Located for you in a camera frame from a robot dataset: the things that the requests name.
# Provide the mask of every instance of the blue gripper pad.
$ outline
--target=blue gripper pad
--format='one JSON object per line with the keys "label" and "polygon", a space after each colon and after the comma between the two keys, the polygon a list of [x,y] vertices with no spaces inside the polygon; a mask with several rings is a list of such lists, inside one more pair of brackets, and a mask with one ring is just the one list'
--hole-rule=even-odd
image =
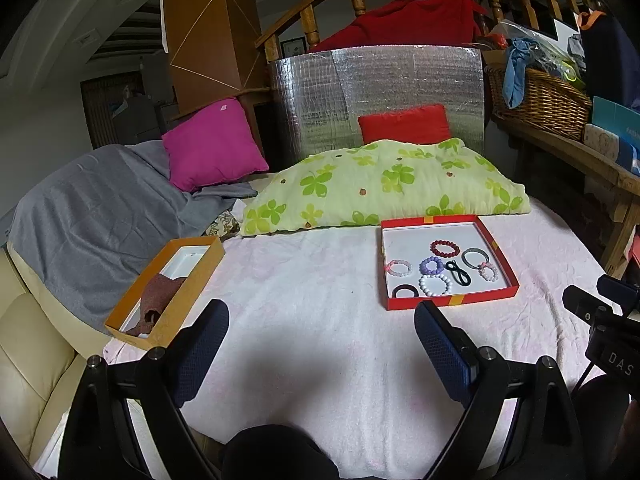
{"label": "blue gripper pad", "polygon": [[462,343],[455,330],[431,301],[423,301],[415,308],[414,325],[449,397],[466,408],[472,398],[475,373],[460,355]]}
{"label": "blue gripper pad", "polygon": [[181,408],[198,393],[213,358],[229,327],[229,310],[220,300],[211,300],[195,323],[178,332],[167,349],[172,359],[171,396]]}

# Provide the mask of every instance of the red pillow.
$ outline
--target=red pillow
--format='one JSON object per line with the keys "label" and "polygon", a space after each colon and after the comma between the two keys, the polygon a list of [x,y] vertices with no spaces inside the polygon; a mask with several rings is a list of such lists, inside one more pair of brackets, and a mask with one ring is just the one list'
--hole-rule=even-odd
{"label": "red pillow", "polygon": [[358,117],[365,144],[389,139],[412,144],[437,144],[451,138],[444,106],[418,106],[408,110]]}

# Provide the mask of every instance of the teal box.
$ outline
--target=teal box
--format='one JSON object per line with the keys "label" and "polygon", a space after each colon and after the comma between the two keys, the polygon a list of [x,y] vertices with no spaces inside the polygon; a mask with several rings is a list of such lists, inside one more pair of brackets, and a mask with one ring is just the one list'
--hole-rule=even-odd
{"label": "teal box", "polygon": [[640,150],[640,114],[601,97],[593,98],[591,123],[616,134]]}

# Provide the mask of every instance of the magenta pillow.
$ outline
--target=magenta pillow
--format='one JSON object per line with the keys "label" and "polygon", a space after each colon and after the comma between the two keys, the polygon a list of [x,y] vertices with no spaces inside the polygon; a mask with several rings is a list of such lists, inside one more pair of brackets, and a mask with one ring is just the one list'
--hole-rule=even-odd
{"label": "magenta pillow", "polygon": [[183,191],[267,171],[235,98],[215,102],[162,136],[169,181]]}

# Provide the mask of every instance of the bolt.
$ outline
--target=bolt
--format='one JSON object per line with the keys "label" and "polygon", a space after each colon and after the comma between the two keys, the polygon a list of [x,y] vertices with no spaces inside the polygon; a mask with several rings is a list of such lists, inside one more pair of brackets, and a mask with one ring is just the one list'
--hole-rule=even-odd
{"label": "bolt", "polygon": [[161,359],[164,356],[164,348],[162,348],[161,346],[156,346],[155,348],[149,350],[149,353],[147,355],[152,361],[158,361],[158,359]]}
{"label": "bolt", "polygon": [[545,365],[547,368],[555,368],[556,367],[556,362],[549,357],[548,355],[543,355],[542,356],[542,364]]}
{"label": "bolt", "polygon": [[102,358],[99,355],[92,355],[86,360],[86,364],[89,368],[97,368],[102,362]]}
{"label": "bolt", "polygon": [[496,357],[498,357],[498,353],[490,346],[480,347],[479,352],[480,352],[480,355],[485,359],[487,359],[488,361],[491,361]]}

